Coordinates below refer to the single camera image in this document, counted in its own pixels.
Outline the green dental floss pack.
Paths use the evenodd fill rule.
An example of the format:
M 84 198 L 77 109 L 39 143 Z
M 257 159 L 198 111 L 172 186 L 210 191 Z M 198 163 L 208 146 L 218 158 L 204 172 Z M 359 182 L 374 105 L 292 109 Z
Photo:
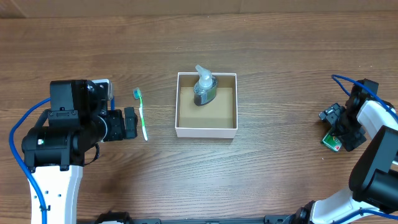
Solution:
M 330 132 L 325 134 L 320 143 L 333 152 L 338 152 L 342 148 L 342 143 L 340 140 L 335 136 L 332 136 Z

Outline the blue disposable razor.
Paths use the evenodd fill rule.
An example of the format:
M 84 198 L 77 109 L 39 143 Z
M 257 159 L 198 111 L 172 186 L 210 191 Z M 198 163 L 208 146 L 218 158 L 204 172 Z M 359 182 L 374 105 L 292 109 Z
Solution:
M 115 97 L 111 99 L 111 110 L 115 110 Z

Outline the green white toothbrush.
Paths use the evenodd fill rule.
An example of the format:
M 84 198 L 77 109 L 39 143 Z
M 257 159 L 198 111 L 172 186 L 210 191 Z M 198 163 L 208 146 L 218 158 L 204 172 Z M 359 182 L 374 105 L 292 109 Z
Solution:
M 145 124 L 144 113 L 143 113 L 144 104 L 143 104 L 143 100 L 142 100 L 141 90 L 139 88 L 133 89 L 133 95 L 134 95 L 134 98 L 139 100 L 139 103 L 140 103 L 140 105 L 139 105 L 139 115 L 140 115 L 140 118 L 141 118 L 142 134 L 143 134 L 144 140 L 148 141 L 146 124 Z

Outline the clear soap pump bottle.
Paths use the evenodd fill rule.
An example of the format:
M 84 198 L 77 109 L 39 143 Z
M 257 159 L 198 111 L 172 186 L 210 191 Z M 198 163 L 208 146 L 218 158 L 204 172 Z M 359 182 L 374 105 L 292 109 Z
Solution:
M 194 104 L 203 106 L 215 99 L 218 80 L 208 69 L 200 65 L 196 65 L 195 69 L 199 74 L 199 80 L 193 87 Z

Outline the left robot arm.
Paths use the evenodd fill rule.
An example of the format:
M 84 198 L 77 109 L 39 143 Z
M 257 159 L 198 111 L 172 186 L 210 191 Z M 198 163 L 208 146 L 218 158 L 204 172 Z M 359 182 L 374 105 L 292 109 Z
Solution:
M 108 79 L 50 83 L 50 108 L 22 140 L 32 223 L 76 223 L 85 153 L 101 142 L 137 137 L 134 108 L 114 107 Z

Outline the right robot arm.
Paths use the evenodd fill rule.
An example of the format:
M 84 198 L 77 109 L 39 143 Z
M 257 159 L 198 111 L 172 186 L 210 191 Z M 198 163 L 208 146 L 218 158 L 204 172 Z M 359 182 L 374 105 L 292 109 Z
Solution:
M 329 138 L 348 151 L 369 143 L 355 164 L 348 187 L 319 201 L 311 201 L 283 223 L 352 223 L 370 215 L 397 219 L 397 114 L 394 106 L 377 95 L 378 83 L 352 81 L 345 105 L 331 105 L 319 114 L 330 125 Z

